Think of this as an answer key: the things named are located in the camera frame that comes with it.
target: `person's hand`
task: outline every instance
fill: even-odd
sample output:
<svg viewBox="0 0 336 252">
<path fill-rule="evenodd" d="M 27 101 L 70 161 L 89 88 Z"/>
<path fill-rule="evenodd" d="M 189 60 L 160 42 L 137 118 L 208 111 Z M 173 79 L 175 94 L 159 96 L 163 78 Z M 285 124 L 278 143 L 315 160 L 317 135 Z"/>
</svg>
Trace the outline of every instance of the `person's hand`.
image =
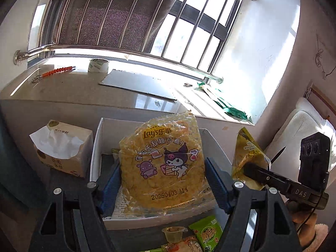
<svg viewBox="0 0 336 252">
<path fill-rule="evenodd" d="M 308 211 L 298 211 L 298 203 L 288 200 L 285 204 L 292 215 L 292 221 L 296 224 L 296 229 L 301 225 L 310 215 L 311 210 Z M 308 246 L 315 237 L 315 225 L 317 220 L 317 214 L 313 213 L 308 221 L 301 227 L 298 232 L 300 245 L 302 247 Z"/>
</svg>

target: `wooden bed frame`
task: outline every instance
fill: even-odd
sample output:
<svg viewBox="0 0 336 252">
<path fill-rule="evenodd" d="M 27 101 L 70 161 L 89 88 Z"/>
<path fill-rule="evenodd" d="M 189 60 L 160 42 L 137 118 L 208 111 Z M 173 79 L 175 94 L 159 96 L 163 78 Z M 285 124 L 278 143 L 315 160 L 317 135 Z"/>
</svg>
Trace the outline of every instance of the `wooden bed frame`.
<svg viewBox="0 0 336 252">
<path fill-rule="evenodd" d="M 330 109 L 330 111 L 336 116 L 336 105 L 332 103 L 332 101 L 319 88 L 317 88 L 317 86 L 315 86 L 312 82 L 310 82 L 310 84 L 308 85 L 305 95 L 303 97 L 308 100 L 311 93 L 317 96 Z"/>
</svg>

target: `green snack package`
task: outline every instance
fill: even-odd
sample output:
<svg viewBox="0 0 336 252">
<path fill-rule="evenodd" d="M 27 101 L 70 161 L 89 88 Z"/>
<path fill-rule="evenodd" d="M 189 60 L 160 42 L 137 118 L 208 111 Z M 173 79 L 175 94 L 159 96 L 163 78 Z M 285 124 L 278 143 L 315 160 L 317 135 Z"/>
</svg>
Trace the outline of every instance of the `green snack package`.
<svg viewBox="0 0 336 252">
<path fill-rule="evenodd" d="M 144 250 L 144 251 L 140 251 L 140 252 L 163 252 L 163 249 L 162 248 L 156 248 L 156 249 Z"/>
<path fill-rule="evenodd" d="M 194 232 L 204 252 L 215 249 L 223 230 L 214 215 L 193 223 L 189 228 Z"/>
</svg>

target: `jelly cup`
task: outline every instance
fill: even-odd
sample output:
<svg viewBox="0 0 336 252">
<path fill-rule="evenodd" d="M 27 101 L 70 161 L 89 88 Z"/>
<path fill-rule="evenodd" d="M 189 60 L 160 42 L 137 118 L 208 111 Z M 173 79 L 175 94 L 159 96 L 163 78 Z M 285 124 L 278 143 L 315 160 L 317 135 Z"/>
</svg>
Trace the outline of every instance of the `jelly cup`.
<svg viewBox="0 0 336 252">
<path fill-rule="evenodd" d="M 162 232 L 166 235 L 166 239 L 171 244 L 176 244 L 182 240 L 182 233 L 187 232 L 188 229 L 184 226 L 171 226 L 162 229 Z"/>
</svg>

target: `screw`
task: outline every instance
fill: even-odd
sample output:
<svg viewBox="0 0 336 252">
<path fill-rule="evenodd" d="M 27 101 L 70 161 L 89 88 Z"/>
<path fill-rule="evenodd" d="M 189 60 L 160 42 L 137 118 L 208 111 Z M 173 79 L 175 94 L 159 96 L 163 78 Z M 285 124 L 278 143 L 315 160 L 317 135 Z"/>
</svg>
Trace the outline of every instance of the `screw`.
<svg viewBox="0 0 336 252">
<path fill-rule="evenodd" d="M 278 193 L 276 188 L 269 188 L 269 192 L 272 193 L 272 194 L 277 194 Z"/>
<path fill-rule="evenodd" d="M 61 188 L 55 188 L 54 189 L 54 194 L 60 194 L 62 192 L 62 189 Z"/>
<path fill-rule="evenodd" d="M 95 188 L 97 186 L 97 183 L 94 181 L 88 182 L 86 185 L 88 188 Z"/>
<path fill-rule="evenodd" d="M 242 182 L 240 182 L 240 181 L 235 182 L 235 187 L 236 188 L 242 188 L 243 186 L 244 186 L 244 184 Z"/>
</svg>

